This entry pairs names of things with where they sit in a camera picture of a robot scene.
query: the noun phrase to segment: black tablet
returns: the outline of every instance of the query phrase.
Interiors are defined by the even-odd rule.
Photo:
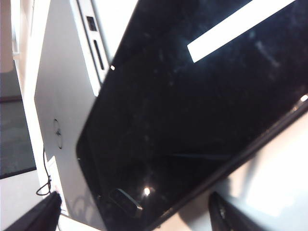
[[[140,0],[77,145],[111,231],[151,230],[306,111],[308,2]]]

